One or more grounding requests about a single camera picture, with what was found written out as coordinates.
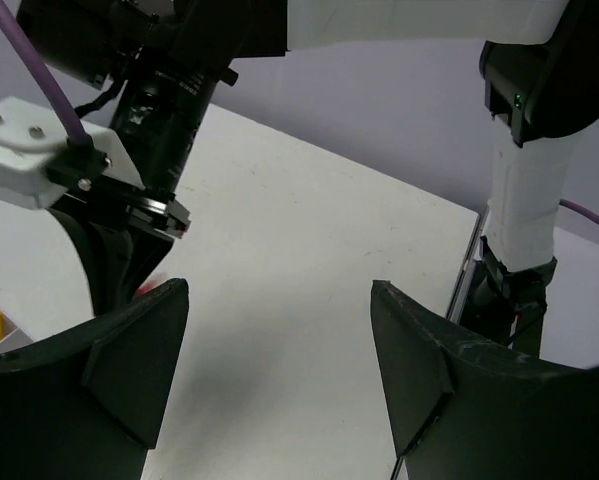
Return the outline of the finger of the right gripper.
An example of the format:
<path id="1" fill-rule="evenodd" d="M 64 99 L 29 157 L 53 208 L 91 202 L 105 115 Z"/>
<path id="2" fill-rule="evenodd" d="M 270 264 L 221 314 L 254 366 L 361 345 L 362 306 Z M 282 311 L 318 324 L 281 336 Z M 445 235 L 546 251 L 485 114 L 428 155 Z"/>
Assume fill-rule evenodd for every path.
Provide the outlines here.
<path id="1" fill-rule="evenodd" d="M 129 303 L 174 244 L 173 238 L 158 231 L 106 225 L 56 208 L 50 213 L 75 247 L 96 316 Z"/>

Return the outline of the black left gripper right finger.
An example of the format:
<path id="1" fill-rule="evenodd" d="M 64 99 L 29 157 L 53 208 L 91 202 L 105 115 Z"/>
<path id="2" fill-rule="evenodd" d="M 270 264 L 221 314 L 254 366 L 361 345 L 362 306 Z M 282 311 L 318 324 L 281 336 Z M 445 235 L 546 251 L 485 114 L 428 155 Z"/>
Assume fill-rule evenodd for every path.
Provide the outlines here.
<path id="1" fill-rule="evenodd" d="M 370 315 L 396 456 L 412 479 L 599 479 L 599 366 L 500 346 L 387 281 Z"/>

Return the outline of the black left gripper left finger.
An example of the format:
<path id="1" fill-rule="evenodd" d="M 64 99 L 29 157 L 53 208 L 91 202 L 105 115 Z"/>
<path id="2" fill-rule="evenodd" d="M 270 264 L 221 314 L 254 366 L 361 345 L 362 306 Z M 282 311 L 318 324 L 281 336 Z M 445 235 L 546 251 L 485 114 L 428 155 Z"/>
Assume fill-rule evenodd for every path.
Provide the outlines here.
<path id="1" fill-rule="evenodd" d="M 0 355 L 0 479 L 138 479 L 159 437 L 189 311 L 171 279 Z"/>

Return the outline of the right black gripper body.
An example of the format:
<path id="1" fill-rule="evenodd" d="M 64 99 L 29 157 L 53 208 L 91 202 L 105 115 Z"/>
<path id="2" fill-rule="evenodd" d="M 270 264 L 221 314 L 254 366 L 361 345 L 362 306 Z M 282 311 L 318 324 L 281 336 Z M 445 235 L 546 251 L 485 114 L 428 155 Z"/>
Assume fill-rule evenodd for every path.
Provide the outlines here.
<path id="1" fill-rule="evenodd" d="M 217 83 L 210 74 L 136 74 L 114 80 L 94 101 L 78 107 L 85 116 L 118 100 L 110 127 L 143 185 L 101 177 L 90 191 L 76 190 L 60 200 L 55 218 L 182 237 L 190 213 L 175 190 Z"/>

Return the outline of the red pen orange cap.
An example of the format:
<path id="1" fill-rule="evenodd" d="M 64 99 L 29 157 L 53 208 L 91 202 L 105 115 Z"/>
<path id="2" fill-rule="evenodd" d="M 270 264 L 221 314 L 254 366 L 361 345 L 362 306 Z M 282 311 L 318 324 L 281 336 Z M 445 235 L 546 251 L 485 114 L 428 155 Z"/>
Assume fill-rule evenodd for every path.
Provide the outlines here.
<path id="1" fill-rule="evenodd" d="M 152 276 L 138 287 L 134 294 L 134 298 L 139 298 L 140 296 L 145 295 L 146 293 L 152 291 L 153 289 L 163 284 L 166 280 L 167 276 L 164 274 L 157 274 Z"/>

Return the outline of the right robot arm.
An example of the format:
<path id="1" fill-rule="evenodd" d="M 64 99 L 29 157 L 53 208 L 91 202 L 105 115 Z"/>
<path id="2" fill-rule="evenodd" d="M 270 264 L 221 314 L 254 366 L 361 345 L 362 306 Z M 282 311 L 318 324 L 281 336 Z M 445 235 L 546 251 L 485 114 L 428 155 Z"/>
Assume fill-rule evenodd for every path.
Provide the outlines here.
<path id="1" fill-rule="evenodd" d="M 460 99 L 448 80 L 390 91 L 408 143 L 460 159 L 461 134 L 492 150 L 489 218 L 461 319 L 435 319 L 390 284 L 372 291 L 372 322 L 397 451 L 421 473 L 529 478 L 599 475 L 599 378 L 565 406 L 530 384 L 562 389 L 585 370 L 539 357 L 554 229 L 572 161 L 599 121 L 599 1 L 24 1 L 17 24 L 52 66 L 94 86 L 65 107 L 69 126 L 119 99 L 112 127 L 148 190 L 171 197 L 185 157 L 233 61 L 332 45 L 480 39 L 479 75 Z"/>

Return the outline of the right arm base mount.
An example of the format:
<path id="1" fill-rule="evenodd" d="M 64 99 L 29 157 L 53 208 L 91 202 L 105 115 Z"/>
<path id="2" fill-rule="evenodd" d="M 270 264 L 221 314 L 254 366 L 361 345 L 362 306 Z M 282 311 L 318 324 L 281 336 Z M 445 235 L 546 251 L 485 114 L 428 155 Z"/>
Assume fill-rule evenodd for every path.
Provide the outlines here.
<path id="1" fill-rule="evenodd" d="M 510 272 L 485 237 L 480 238 L 480 253 L 459 325 L 501 346 L 538 357 L 547 287 L 557 260 Z"/>

